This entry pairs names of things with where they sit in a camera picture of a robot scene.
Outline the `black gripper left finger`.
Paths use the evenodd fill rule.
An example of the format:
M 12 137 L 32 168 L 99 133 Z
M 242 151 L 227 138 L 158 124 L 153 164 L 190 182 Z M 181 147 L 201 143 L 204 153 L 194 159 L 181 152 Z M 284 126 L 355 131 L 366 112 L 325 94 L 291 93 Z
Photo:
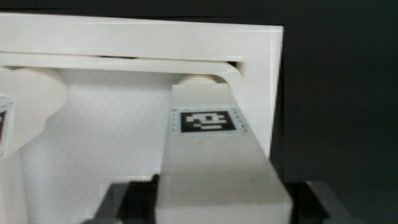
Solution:
M 80 224 L 156 224 L 158 180 L 154 174 L 146 181 L 112 183 L 94 217 Z

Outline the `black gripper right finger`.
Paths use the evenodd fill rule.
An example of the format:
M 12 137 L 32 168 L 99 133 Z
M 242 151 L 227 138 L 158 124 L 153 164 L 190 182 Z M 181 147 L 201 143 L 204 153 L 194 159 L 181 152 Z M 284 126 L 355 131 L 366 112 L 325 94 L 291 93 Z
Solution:
M 293 199 L 290 224 L 366 224 L 350 214 L 325 182 L 288 184 Z

